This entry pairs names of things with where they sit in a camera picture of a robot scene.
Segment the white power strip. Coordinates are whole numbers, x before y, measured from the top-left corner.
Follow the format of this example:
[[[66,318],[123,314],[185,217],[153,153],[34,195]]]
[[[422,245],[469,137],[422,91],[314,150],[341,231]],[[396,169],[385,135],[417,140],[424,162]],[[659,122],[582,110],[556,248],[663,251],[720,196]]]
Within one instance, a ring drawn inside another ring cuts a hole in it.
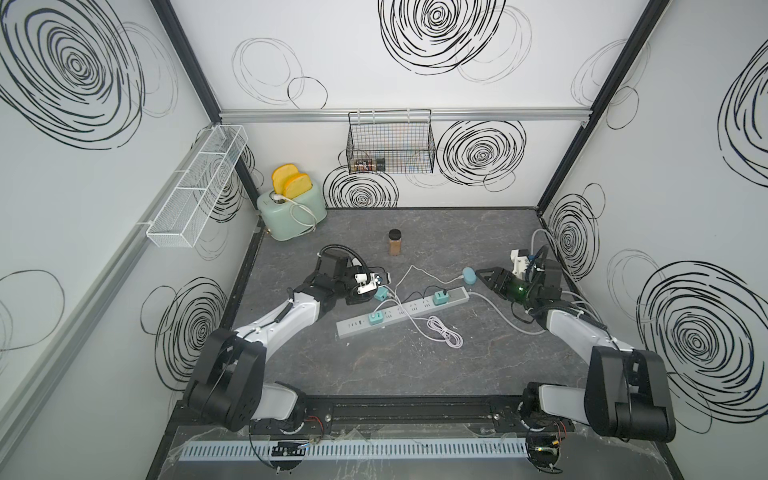
[[[435,306],[431,295],[425,298],[415,299],[402,305],[395,303],[378,309],[376,312],[358,315],[336,323],[337,337],[339,339],[382,329],[411,319],[428,319],[439,311],[465,304],[469,301],[469,292],[464,287],[446,290],[450,296],[447,304]]]

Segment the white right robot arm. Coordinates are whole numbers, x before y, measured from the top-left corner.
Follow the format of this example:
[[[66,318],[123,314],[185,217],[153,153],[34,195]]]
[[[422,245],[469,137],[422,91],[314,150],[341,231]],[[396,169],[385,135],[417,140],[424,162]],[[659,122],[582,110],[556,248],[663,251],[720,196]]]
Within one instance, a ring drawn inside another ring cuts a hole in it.
[[[518,406],[521,421],[541,430],[568,419],[603,437],[670,442],[677,426],[661,357],[616,337],[586,307],[563,299],[563,269],[541,256],[515,266],[484,268],[478,280],[500,298],[523,307],[544,333],[563,340],[588,366],[583,388],[530,382]]]

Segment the light blue earbud case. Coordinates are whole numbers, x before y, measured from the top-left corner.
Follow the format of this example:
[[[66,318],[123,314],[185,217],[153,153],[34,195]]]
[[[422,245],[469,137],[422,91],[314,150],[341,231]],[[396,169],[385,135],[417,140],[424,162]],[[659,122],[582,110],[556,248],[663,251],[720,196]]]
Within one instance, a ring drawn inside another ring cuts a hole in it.
[[[462,278],[464,283],[469,286],[475,285],[478,280],[475,270],[471,267],[465,267],[462,270]]]

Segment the teal charger with black cable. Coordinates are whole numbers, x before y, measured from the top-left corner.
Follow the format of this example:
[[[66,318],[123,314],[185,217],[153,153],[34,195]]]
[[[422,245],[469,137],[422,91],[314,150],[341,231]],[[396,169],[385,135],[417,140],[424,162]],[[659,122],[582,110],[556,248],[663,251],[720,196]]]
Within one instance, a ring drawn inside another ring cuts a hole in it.
[[[432,300],[435,306],[447,304],[450,300],[450,296],[446,290],[439,290],[432,296]]]

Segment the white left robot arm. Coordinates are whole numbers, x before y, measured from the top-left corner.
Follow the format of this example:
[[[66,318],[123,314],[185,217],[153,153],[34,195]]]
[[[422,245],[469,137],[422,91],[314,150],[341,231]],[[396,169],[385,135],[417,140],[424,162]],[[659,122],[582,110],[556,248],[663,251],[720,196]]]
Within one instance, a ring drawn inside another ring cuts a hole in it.
[[[388,280],[351,248],[330,244],[317,254],[314,270],[287,290],[287,299],[263,317],[234,330],[218,328],[205,340],[183,394],[183,404],[232,432],[255,421],[274,421],[290,433],[301,430],[305,394],[264,380],[265,366],[279,348],[313,325],[339,300],[370,301]]]

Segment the teal charger with white cable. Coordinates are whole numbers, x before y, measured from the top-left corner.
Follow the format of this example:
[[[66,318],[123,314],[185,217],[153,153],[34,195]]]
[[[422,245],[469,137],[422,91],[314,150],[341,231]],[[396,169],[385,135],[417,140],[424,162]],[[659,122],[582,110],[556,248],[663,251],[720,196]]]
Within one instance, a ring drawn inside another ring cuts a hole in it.
[[[390,295],[389,290],[385,286],[380,286],[377,289],[377,291],[376,291],[376,293],[374,295],[374,298],[377,301],[383,302],[383,301],[386,301],[389,298],[389,295]]]

